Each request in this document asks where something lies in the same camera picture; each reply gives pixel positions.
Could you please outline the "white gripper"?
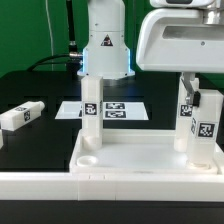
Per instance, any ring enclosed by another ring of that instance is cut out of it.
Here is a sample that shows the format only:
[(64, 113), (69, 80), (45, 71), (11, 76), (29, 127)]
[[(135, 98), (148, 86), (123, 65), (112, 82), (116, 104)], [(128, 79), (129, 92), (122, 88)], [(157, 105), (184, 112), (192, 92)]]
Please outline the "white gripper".
[(183, 72), (187, 105), (198, 107), (193, 72), (224, 73), (224, 0), (149, 0), (136, 63), (144, 71)]

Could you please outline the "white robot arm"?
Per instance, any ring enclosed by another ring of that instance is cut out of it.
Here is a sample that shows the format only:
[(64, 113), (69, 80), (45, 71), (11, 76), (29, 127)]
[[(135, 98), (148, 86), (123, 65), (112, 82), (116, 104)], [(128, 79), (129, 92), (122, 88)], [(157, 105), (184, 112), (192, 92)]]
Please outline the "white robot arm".
[[(149, 0), (136, 49), (143, 71), (180, 72), (186, 102), (199, 104), (190, 81), (196, 73), (224, 73), (224, 0)], [(81, 76), (106, 80), (130, 77), (130, 50), (124, 42), (122, 0), (88, 0), (89, 41)]]

